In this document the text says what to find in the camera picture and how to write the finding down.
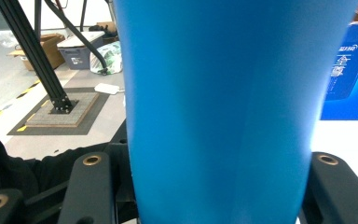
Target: black cloth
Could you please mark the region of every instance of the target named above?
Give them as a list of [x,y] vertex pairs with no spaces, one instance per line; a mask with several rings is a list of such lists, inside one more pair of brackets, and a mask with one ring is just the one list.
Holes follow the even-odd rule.
[[0,189],[19,189],[25,199],[69,180],[75,160],[80,156],[104,151],[107,143],[67,150],[42,161],[23,160],[7,155],[0,142]]

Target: black metal pole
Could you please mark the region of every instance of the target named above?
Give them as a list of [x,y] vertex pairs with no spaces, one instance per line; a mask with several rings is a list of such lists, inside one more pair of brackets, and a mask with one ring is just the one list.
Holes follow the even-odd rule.
[[33,66],[56,111],[70,111],[73,106],[58,80],[45,51],[40,46],[18,0],[0,0],[0,10],[13,35]]
[[48,7],[51,9],[51,11],[53,11],[54,14],[56,14],[57,17],[60,18],[60,20],[72,31],[72,33],[74,33],[74,35],[76,35],[77,38],[79,38],[79,40],[98,58],[98,60],[103,65],[103,70],[101,70],[100,72],[103,75],[106,75],[107,73],[106,61],[104,60],[101,53],[98,52],[98,50],[94,48],[94,46],[92,46],[92,44],[80,33],[80,31],[78,31],[75,28],[75,26],[62,14],[62,12],[60,12],[54,6],[54,4],[50,0],[45,0],[45,2],[48,5]]
[[42,0],[34,1],[34,34],[36,39],[40,40],[40,30],[41,30],[41,15],[42,15]]
[[80,19],[80,32],[83,32],[84,25],[84,16],[86,14],[87,0],[83,0],[83,8],[81,10],[81,19]]

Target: blue box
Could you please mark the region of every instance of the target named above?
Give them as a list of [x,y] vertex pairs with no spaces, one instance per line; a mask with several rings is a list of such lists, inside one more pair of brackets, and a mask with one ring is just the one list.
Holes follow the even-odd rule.
[[330,72],[322,120],[358,120],[358,22],[352,23]]

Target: blue cup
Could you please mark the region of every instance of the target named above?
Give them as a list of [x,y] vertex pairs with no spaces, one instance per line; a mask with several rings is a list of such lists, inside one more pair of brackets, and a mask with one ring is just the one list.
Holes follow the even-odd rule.
[[295,223],[357,1],[115,6],[142,223]]

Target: black mat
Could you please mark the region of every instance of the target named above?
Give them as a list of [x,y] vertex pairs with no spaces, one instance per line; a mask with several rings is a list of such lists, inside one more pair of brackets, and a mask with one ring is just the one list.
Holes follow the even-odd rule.
[[[93,88],[70,88],[65,89],[70,92],[95,92]],[[26,127],[25,122],[35,113],[40,106],[48,100],[45,96],[7,135],[87,135],[94,121],[102,110],[109,94],[100,93],[99,97],[91,107],[87,115],[75,128],[51,128],[51,127]]]

